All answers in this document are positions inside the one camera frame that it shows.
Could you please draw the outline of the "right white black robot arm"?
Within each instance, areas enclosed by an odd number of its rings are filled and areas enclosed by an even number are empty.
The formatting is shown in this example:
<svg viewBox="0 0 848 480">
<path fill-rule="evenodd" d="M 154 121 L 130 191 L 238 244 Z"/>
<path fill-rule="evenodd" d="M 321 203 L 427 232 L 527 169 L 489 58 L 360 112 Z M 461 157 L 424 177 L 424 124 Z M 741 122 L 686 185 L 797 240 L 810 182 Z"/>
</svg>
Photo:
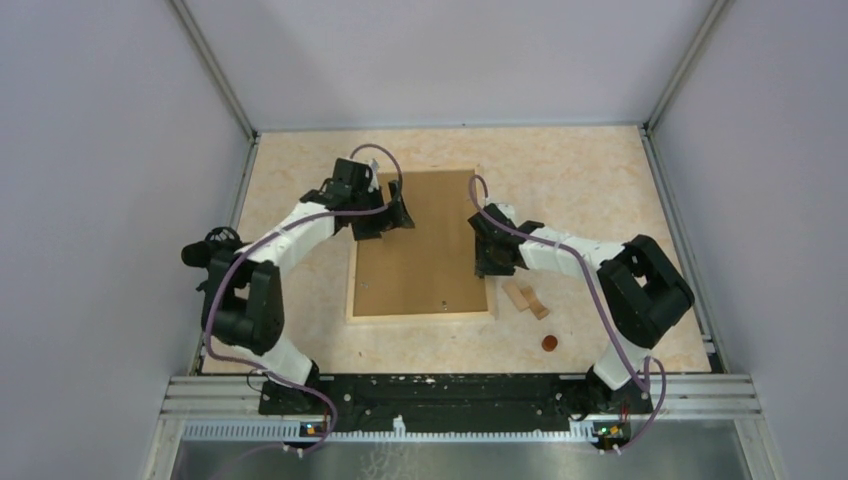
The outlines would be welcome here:
<svg viewBox="0 0 848 480">
<path fill-rule="evenodd" d="M 468 220 L 476 276 L 506 277 L 524 269 L 582 279 L 609 337 L 585 379 L 565 393 L 564 408 L 571 414 L 612 413 L 639 400 L 653 349 L 695 303 L 687 281 L 650 236 L 623 243 L 589 240 L 537 221 L 515 225 L 508 211 L 506 204 L 490 203 Z"/>
</svg>

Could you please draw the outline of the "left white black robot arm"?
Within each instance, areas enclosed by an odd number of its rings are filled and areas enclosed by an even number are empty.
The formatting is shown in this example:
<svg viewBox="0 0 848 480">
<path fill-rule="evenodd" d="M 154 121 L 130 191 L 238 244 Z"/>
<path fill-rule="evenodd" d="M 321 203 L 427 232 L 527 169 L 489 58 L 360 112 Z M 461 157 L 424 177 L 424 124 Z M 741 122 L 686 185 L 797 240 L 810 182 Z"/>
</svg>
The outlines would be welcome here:
<svg viewBox="0 0 848 480">
<path fill-rule="evenodd" d="M 357 241 L 413 228 L 403 187 L 398 176 L 383 189 L 373 164 L 339 158 L 332 175 L 256 241 L 202 241 L 207 278 L 199 289 L 208 356 L 265 374 L 273 387 L 283 388 L 283 401 L 295 412 L 314 410 L 326 398 L 317 383 L 320 370 L 284 333 L 283 278 L 344 228 Z"/>
</svg>

